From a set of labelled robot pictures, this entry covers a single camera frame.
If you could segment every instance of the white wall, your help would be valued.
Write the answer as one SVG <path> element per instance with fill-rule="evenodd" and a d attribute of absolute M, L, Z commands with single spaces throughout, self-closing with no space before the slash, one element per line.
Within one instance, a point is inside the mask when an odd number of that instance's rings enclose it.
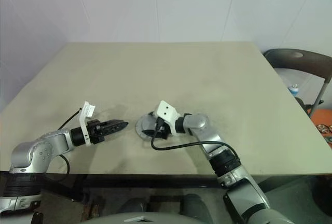
<path fill-rule="evenodd" d="M 331 19 L 332 0 L 0 0 L 0 110 L 68 41 L 243 40 L 332 55 Z M 290 80 L 315 98 L 319 80 Z M 324 99 L 332 107 L 332 87 Z"/>

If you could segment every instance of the orange object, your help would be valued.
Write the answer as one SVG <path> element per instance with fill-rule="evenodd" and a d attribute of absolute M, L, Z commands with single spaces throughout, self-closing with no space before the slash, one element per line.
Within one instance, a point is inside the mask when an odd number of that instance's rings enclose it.
<path fill-rule="evenodd" d="M 332 125 L 332 110 L 331 109 L 316 109 L 313 115 L 311 116 L 312 122 L 315 126 L 319 124 L 324 124 L 326 126 Z M 322 133 L 323 136 L 332 136 L 332 133 Z"/>

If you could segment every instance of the bottle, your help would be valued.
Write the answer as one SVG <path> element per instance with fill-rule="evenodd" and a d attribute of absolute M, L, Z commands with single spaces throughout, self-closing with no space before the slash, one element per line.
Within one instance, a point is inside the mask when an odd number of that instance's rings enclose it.
<path fill-rule="evenodd" d="M 299 92 L 299 87 L 297 84 L 291 85 L 288 87 L 288 90 L 292 94 L 292 96 L 296 96 Z"/>

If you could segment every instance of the black cable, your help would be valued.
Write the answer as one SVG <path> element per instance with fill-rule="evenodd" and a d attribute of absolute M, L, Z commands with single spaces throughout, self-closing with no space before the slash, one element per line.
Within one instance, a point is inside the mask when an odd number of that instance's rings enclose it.
<path fill-rule="evenodd" d="M 229 144 L 226 144 L 226 143 L 221 142 L 221 141 L 199 141 L 199 142 L 187 143 L 187 144 L 182 144 L 182 145 L 174 145 L 174 146 L 169 146 L 169 147 L 156 147 L 154 145 L 154 141 L 155 141 L 155 138 L 157 136 L 157 133 L 158 133 L 160 127 L 163 124 L 163 120 L 161 118 L 160 119 L 162 121 L 158 120 L 158 119 L 157 119 L 157 124 L 156 124 L 154 135 L 151 138 L 151 147 L 154 150 L 173 150 L 173 149 L 180 149 L 180 148 L 185 148 L 185 147 L 195 146 L 195 145 L 205 145 L 205 144 L 211 145 L 211 144 L 215 144 L 215 145 L 224 145 L 224 146 L 226 146 L 227 148 L 229 148 L 234 153 L 234 155 L 235 155 L 236 158 L 239 158 L 239 156 L 236 153 L 236 151 Z"/>
<path fill-rule="evenodd" d="M 58 128 L 58 130 L 60 130 L 60 129 L 62 129 L 69 121 L 71 121 L 76 115 L 78 115 L 78 113 L 79 113 L 79 111 L 81 111 L 82 110 L 82 108 L 80 108 L 77 112 L 75 112 L 73 115 L 71 115 L 59 128 Z M 59 157 L 61 157 L 64 161 L 65 161 L 65 163 L 66 163 L 66 165 L 67 165 L 67 172 L 66 172 L 66 174 L 64 175 L 64 177 L 62 177 L 62 178 L 60 178 L 60 179 L 58 179 L 58 180 L 53 180 L 53 179 L 51 179 L 51 178 L 48 178 L 47 177 L 47 179 L 48 180 L 51 180 L 51 181 L 53 181 L 53 182 L 55 182 L 55 183 L 59 183 L 59 182 L 61 182 L 61 181 L 63 181 L 63 180 L 65 180 L 67 177 L 68 177 L 68 175 L 69 175 L 69 173 L 70 173 L 70 171 L 71 171 L 71 166 L 70 166 L 70 164 L 69 164 L 69 161 L 68 161 L 68 159 L 64 156 L 64 155 L 59 155 Z"/>

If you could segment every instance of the beige tabletop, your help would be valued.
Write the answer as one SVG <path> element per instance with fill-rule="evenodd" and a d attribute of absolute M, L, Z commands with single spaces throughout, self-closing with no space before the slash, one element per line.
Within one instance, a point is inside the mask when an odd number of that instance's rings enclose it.
<path fill-rule="evenodd" d="M 199 147 L 155 151 L 136 134 L 160 100 L 208 115 L 253 175 L 332 173 L 329 146 L 257 47 L 243 42 L 68 44 L 3 111 L 0 169 L 17 144 L 56 130 L 84 100 L 96 106 L 93 118 L 129 125 L 67 153 L 71 173 L 213 174 Z M 48 170 L 65 171 L 60 158 Z"/>

